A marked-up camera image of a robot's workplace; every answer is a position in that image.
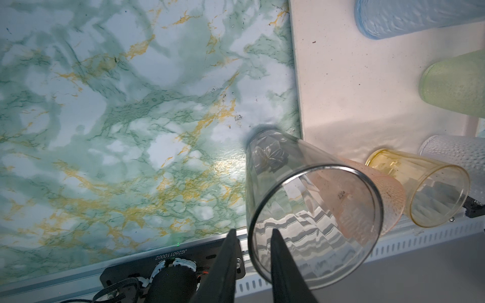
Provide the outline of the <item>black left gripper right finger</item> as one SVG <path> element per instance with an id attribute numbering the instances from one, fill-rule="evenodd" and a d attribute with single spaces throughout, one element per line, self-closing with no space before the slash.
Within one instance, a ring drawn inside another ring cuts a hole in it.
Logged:
<path id="1" fill-rule="evenodd" d="M 315 296 L 304 281 L 286 243 L 277 229 L 270 241 L 271 283 L 274 302 L 314 302 Z"/>

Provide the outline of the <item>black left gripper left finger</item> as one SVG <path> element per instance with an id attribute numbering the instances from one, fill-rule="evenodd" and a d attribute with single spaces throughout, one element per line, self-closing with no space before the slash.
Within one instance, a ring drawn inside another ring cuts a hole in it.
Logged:
<path id="1" fill-rule="evenodd" d="M 190 302 L 234 302 L 237 274 L 236 230 L 226 236 L 214 265 Z"/>

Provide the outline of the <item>dark grey clear glass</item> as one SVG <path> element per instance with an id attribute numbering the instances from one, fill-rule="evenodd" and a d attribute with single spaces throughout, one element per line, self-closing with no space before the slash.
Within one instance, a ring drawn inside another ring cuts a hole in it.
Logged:
<path id="1" fill-rule="evenodd" d="M 369 253 L 383 226 L 383 202 L 372 180 L 335 156 L 273 126 L 246 144 L 248 250 L 255 270 L 271 279 L 270 238 L 277 229 L 294 261 L 316 253 L 305 244 L 338 240 Z M 303 274 L 310 289 L 332 285 L 364 262 L 340 261 L 329 273 Z"/>

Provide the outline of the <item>frosted pink glass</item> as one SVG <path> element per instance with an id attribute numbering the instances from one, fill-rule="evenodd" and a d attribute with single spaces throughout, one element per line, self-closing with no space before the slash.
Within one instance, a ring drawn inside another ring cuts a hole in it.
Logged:
<path id="1" fill-rule="evenodd" d="M 367 175 L 379 190 L 383 202 L 383 226 L 381 235 L 391 231 L 400 220 L 405 208 L 405 189 L 395 178 L 379 170 L 350 159 L 339 157 L 343 163 Z"/>

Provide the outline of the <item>olive clear small glass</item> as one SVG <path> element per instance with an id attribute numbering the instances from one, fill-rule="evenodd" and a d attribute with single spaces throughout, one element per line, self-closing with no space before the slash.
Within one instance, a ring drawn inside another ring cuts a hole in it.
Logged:
<path id="1" fill-rule="evenodd" d="M 371 154 L 366 165 L 403 185 L 404 213 L 422 228 L 448 222 L 462 208 L 471 187 L 464 168 L 407 152 L 383 148 Z"/>

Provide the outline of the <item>frosted white glass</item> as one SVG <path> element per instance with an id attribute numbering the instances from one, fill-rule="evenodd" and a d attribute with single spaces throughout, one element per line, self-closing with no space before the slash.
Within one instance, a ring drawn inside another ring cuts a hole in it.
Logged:
<path id="1" fill-rule="evenodd" d="M 464 168 L 471 180 L 469 196 L 484 204 L 484 139 L 434 135 L 420 147 L 419 155 Z"/>

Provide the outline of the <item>frosted light green glass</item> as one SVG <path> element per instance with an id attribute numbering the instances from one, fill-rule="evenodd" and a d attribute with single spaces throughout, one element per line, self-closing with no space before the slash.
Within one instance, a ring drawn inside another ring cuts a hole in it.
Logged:
<path id="1" fill-rule="evenodd" d="M 484 51 L 432 64 L 420 79 L 419 94 L 432 106 L 484 118 Z"/>

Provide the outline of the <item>blue clear glass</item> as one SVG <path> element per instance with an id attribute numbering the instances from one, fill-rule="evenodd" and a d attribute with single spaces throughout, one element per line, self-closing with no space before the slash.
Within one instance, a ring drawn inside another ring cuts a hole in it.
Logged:
<path id="1" fill-rule="evenodd" d="M 484 1 L 356 1 L 354 16 L 359 31 L 381 40 L 428 29 L 484 20 Z"/>

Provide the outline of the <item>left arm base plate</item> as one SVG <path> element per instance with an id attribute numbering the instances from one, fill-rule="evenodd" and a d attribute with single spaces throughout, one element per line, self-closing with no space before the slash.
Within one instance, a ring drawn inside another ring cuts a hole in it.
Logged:
<path id="1" fill-rule="evenodd" d="M 198 276 L 205 276 L 212 269 L 226 236 L 215 236 L 180 246 L 156 249 L 140 256 L 107 267 L 101 274 L 103 287 L 114 285 L 128 278 L 137 278 L 147 286 L 163 267 L 189 266 Z"/>

